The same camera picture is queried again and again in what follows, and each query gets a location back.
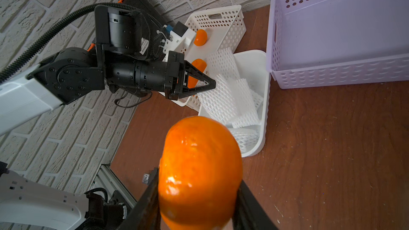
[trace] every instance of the robotic arm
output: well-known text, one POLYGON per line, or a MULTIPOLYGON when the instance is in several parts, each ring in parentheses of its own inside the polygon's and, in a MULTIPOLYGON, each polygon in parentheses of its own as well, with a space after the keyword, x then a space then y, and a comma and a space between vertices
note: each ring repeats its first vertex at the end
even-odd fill
POLYGON ((81 8, 55 24, 0 73, 0 84, 4 82, 0 85, 0 135, 90 91, 105 89, 105 82, 112 93, 124 89, 142 98, 158 91, 170 100, 214 89, 213 79, 185 61, 183 54, 172 51, 181 43, 188 48, 196 33, 178 22, 167 28, 168 34, 163 23, 146 0, 124 0, 124 4, 81 8), (88 51, 64 49, 7 80, 60 30, 92 11, 96 37, 88 51), (188 88, 189 76, 205 85, 188 88))

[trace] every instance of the white foam fruit net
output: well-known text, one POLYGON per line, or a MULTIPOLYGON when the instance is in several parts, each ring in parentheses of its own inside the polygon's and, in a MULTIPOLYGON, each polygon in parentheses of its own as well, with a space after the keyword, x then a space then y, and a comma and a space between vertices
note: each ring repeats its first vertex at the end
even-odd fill
POLYGON ((247 151, 250 151, 258 141, 258 133, 252 129, 246 128, 237 128, 229 129, 233 137, 237 141, 237 144, 240 148, 240 152, 243 154, 247 151))

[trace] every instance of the sticker label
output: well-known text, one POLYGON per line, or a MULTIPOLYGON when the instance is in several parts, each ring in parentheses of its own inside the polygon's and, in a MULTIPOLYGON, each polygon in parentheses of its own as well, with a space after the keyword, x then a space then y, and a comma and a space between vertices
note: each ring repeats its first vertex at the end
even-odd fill
POLYGON ((145 53, 145 51, 146 51, 146 49, 148 48, 148 46, 149 46, 149 40, 148 40, 148 39, 145 39, 145 38, 142 38, 142 41, 141 41, 141 51, 140 51, 140 53, 141 53, 142 55, 145 53))

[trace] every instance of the cable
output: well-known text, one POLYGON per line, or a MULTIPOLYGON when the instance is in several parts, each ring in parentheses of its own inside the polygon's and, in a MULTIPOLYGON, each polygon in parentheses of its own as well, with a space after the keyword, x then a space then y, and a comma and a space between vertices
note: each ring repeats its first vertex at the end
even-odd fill
POLYGON ((97 187, 91 190, 88 190, 84 194, 89 194, 89 193, 95 193, 95 192, 103 192, 104 193, 104 201, 107 203, 108 202, 108 192, 106 191, 105 188, 102 187, 97 187))
POLYGON ((35 41, 25 52, 17 58, 15 62, 10 64, 7 68, 0 72, 0 84, 9 79, 13 74, 15 74, 19 69, 21 69, 27 62, 33 58, 33 56, 38 53, 44 45, 46 45, 55 35, 57 35, 63 28, 68 26, 70 23, 75 21, 81 16, 84 16, 88 13, 94 11, 95 7, 98 5, 110 6, 121 8, 125 10, 135 10, 136 7, 124 5, 122 3, 96 3, 89 5, 83 8, 78 9, 77 11, 67 15, 62 18, 59 22, 54 24, 46 33, 44 33, 37 41, 35 41))
POLYGON ((134 105, 130 105, 130 106, 121 106, 121 105, 118 105, 118 102, 119 102, 120 100, 124 99, 124 98, 126 97, 126 95, 128 95, 128 92, 126 92, 126 94, 125 94, 124 96, 120 97, 119 99, 114 100, 114 103, 115 103, 115 105, 117 105, 117 106, 119 106, 119 107, 121 107, 121 108, 129 109, 129 108, 132 108, 132 107, 135 107, 135 106, 141 104, 142 102, 145 102, 145 101, 149 100, 149 99, 152 97, 152 91, 149 91, 149 93, 150 93, 150 95, 149 95, 149 97, 148 97, 147 99, 142 100, 142 101, 139 101, 139 102, 136 102, 134 105))

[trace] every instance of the white perforated basket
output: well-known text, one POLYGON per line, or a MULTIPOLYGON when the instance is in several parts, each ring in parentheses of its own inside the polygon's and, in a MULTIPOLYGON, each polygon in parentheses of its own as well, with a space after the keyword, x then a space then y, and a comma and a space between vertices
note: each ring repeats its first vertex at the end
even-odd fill
POLYGON ((282 89, 409 80, 408 0, 271 0, 267 70, 282 89))
MULTIPOLYGON (((194 31, 203 29, 207 32, 207 42, 204 45, 193 44, 188 49, 181 45, 175 49, 176 52, 184 53, 184 59, 190 63, 195 59, 206 60, 208 54, 219 49, 230 47, 234 52, 246 32, 241 5, 194 12, 185 25, 194 31)), ((180 106, 187 105, 196 111, 200 108, 197 96, 179 99, 176 103, 180 106)))

